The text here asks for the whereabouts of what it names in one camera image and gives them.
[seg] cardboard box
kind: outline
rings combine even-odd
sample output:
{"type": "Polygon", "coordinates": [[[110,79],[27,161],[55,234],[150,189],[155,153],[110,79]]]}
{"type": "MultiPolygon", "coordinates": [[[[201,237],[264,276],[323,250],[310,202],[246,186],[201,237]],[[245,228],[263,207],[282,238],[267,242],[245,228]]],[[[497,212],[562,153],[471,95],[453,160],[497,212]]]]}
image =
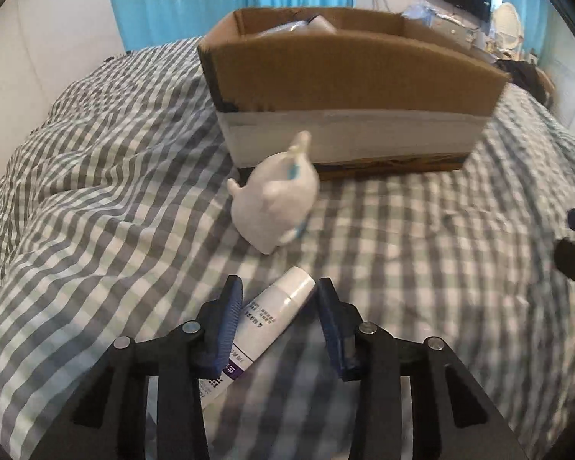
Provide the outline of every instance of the cardboard box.
{"type": "Polygon", "coordinates": [[[307,129],[322,178],[459,169],[508,80],[418,22],[355,8],[236,10],[198,53],[234,164],[307,129]],[[315,15],[338,32],[257,36],[315,15]]]}

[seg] gray striped bedsheet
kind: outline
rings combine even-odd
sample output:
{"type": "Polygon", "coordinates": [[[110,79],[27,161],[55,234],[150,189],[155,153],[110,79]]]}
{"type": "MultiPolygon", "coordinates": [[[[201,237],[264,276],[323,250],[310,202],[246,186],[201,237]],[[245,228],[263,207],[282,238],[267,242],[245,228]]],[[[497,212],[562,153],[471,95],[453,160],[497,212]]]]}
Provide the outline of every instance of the gray striped bedsheet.
{"type": "MultiPolygon", "coordinates": [[[[510,85],[463,170],[325,182],[302,237],[262,256],[230,222],[236,172],[195,47],[145,49],[72,84],[0,180],[10,455],[29,458],[117,336],[166,334],[231,273],[249,300],[298,265],[396,337],[443,337],[540,458],[575,405],[575,284],[551,262],[574,236],[575,137],[510,85]]],[[[206,409],[213,458],[343,458],[356,403],[305,307],[206,409]]]]}

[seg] plush toy ear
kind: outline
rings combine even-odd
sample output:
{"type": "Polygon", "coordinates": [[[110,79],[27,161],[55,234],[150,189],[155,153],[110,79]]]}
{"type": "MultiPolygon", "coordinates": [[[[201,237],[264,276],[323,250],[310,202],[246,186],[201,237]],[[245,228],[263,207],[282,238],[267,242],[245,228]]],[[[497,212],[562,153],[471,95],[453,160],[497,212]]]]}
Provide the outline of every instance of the plush toy ear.
{"type": "Polygon", "coordinates": [[[238,183],[234,178],[228,179],[227,183],[225,184],[228,187],[228,193],[234,197],[237,193],[241,191],[241,187],[239,187],[238,183]]]}
{"type": "Polygon", "coordinates": [[[308,131],[301,131],[300,133],[296,134],[288,151],[295,155],[295,154],[308,154],[309,146],[311,145],[311,133],[308,131]]]}

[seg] black cloth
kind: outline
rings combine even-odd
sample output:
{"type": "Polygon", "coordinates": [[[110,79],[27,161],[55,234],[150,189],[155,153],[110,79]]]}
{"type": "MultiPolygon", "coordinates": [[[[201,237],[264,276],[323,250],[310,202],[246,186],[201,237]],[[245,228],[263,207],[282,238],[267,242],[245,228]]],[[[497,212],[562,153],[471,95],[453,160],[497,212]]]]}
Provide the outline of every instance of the black cloth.
{"type": "Polygon", "coordinates": [[[547,94],[541,79],[539,79],[537,68],[533,64],[501,59],[496,61],[495,65],[501,71],[508,72],[511,75],[513,84],[525,89],[536,98],[537,102],[545,105],[547,94]]]}

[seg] bottle cap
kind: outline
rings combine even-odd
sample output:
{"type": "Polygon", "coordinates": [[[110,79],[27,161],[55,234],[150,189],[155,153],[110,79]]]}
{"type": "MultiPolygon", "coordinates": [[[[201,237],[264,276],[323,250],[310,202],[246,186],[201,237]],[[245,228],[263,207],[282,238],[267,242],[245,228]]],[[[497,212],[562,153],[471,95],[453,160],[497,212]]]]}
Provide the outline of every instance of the bottle cap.
{"type": "Polygon", "coordinates": [[[305,270],[292,266],[274,285],[285,292],[290,301],[300,309],[311,297],[315,281],[305,270]]]}

